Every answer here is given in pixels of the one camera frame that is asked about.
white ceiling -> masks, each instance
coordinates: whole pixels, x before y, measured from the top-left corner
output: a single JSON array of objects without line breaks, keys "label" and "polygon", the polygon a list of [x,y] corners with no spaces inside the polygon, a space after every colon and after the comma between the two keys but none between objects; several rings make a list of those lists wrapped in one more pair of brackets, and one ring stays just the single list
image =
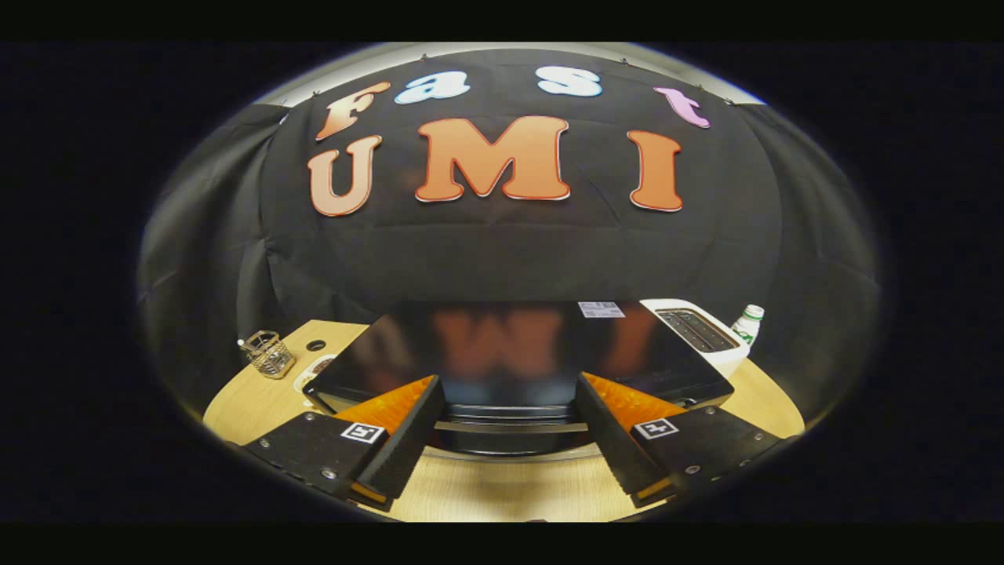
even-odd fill
[{"label": "white ceiling", "polygon": [[314,91],[354,80],[379,70],[430,57],[481,49],[550,49],[568,51],[619,61],[626,58],[634,66],[672,76],[735,103],[764,103],[759,98],[684,61],[632,43],[595,42],[430,42],[383,43],[368,47],[316,68],[291,80],[257,100],[258,103],[293,106],[309,98]]}]

white bottle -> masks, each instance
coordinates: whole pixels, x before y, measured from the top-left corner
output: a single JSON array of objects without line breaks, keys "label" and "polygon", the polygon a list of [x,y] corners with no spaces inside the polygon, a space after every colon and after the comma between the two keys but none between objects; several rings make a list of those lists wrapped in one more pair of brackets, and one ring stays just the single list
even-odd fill
[{"label": "white bottle", "polygon": [[753,345],[756,335],[760,333],[760,321],[763,320],[763,309],[751,304],[743,311],[743,315],[732,325],[732,331],[747,343]]}]

orange letter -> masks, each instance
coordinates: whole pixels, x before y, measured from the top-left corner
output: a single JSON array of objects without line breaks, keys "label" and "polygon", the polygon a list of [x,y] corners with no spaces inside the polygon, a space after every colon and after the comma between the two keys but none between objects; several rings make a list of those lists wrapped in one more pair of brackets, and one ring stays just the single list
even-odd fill
[{"label": "orange letter", "polygon": [[628,131],[628,138],[638,146],[638,188],[631,193],[631,201],[641,208],[676,212],[684,207],[677,196],[677,180],[673,169],[674,156],[680,153],[680,144],[659,133]]},{"label": "orange letter", "polygon": [[419,127],[429,137],[426,184],[415,191],[423,202],[456,200],[464,187],[453,182],[453,165],[478,196],[488,196],[509,163],[512,180],[502,187],[509,198],[562,200],[571,189],[561,182],[558,138],[568,122],[557,117],[527,115],[517,118],[489,144],[468,119],[430,121]]},{"label": "orange letter", "polygon": [[307,161],[307,169],[310,169],[310,199],[318,212],[325,216],[344,216],[358,210],[365,203],[372,185],[373,148],[381,140],[380,135],[368,135],[345,148],[345,153],[352,156],[352,186],[343,196],[337,196],[331,188],[331,164],[338,158],[337,151],[325,151]]},{"label": "orange letter", "polygon": [[329,103],[327,105],[327,121],[324,123],[324,128],[317,133],[317,140],[333,135],[354,123],[358,117],[349,115],[349,113],[353,109],[362,111],[369,107],[369,104],[373,102],[371,92],[383,92],[390,87],[390,82],[380,82]]}]

black backdrop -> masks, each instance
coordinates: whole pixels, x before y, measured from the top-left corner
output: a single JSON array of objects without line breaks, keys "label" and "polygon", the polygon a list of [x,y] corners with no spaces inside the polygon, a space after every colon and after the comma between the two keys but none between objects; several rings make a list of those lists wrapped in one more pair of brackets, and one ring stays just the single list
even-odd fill
[{"label": "black backdrop", "polygon": [[[548,64],[597,73],[602,94],[544,92],[534,71]],[[470,91],[394,102],[403,84],[451,69],[467,72]],[[355,124],[313,140],[329,103],[382,80],[392,91]],[[697,100],[711,128],[677,118],[655,86]],[[414,198],[428,153],[420,125],[468,117],[494,140],[528,114],[569,123],[560,143],[567,199],[476,198],[470,189],[449,203]],[[622,138],[631,129],[685,148],[675,166],[684,210],[631,203],[639,174],[638,150]],[[383,143],[368,200],[347,216],[318,214],[304,164],[370,134]],[[332,183],[341,189],[350,176],[339,165]],[[160,197],[140,258],[139,305],[154,364],[203,412],[246,363],[234,342],[261,328],[370,324],[405,300],[669,297],[726,323],[753,303],[770,314],[752,358],[811,428],[859,377],[890,309],[870,215],[825,150],[770,106],[728,105],[697,86],[575,53],[455,53],[380,70],[291,109],[254,104],[228,119]]]},{"label": "black backdrop", "polygon": [[[1000,487],[992,480],[1000,459],[984,449],[996,412],[972,402],[999,390],[988,378],[994,360],[985,342],[960,337],[995,320],[999,308],[987,281],[993,270],[984,266],[997,254],[992,205],[999,199],[984,174],[997,161],[1001,84],[991,70],[1000,66],[999,47],[680,44],[674,52],[766,99],[835,153],[863,180],[904,273],[891,342],[858,400],[826,420],[779,468],[783,474],[758,477],[687,516],[1000,519]],[[24,165],[11,180],[47,199],[32,208],[45,215],[18,217],[22,232],[34,234],[47,254],[31,253],[45,260],[26,257],[37,275],[17,290],[46,297],[42,312],[57,314],[53,323],[89,344],[88,351],[115,355],[103,366],[81,367],[83,349],[67,359],[45,342],[46,332],[17,325],[15,334],[38,346],[32,352],[53,360],[42,375],[51,378],[12,391],[42,391],[46,403],[35,406],[51,409],[15,411],[16,447],[27,450],[9,466],[7,484],[17,490],[6,499],[4,518],[331,519],[306,501],[290,506],[291,493],[241,473],[186,428],[171,402],[151,395],[156,381],[139,349],[132,274],[152,187],[213,124],[338,49],[21,44],[9,53],[8,64],[23,63],[14,74],[21,86],[11,100],[15,131],[29,139],[58,132],[72,148],[58,159],[42,158],[33,144],[17,144],[9,153],[11,162]],[[209,84],[209,94],[186,95],[194,84]],[[205,128],[193,133],[192,124]],[[57,205],[62,194],[85,197]],[[51,260],[53,251],[69,265]],[[935,316],[946,296],[970,307],[968,316]],[[20,301],[12,310],[16,321],[39,312]]]}]

